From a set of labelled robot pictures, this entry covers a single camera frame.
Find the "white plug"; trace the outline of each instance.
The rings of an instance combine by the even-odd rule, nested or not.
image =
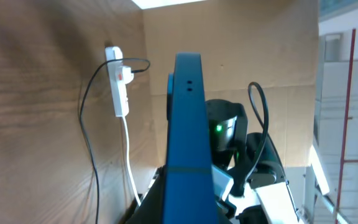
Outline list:
[[[106,47],[106,60],[122,59],[122,51],[119,47]],[[125,117],[129,113],[127,88],[125,84],[134,79],[131,68],[122,64],[122,61],[109,62],[107,64],[112,102],[117,117]]]

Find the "blue panel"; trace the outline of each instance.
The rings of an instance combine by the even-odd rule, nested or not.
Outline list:
[[[163,223],[217,223],[200,54],[178,54],[172,82]]]

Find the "green led indicator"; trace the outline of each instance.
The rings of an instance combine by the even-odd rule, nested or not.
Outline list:
[[[216,126],[216,131],[217,132],[221,132],[222,131],[222,126],[219,124]]]

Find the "brown wooden surface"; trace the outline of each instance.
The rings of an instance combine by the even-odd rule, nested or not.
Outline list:
[[[80,91],[105,60],[105,43],[126,57],[145,57],[144,42],[142,11],[130,0],[0,0],[0,223],[94,223],[96,185],[78,124]],[[135,78],[128,97],[131,165],[144,192],[155,164],[148,74]],[[99,222],[116,223],[133,197],[106,69],[87,102]]]

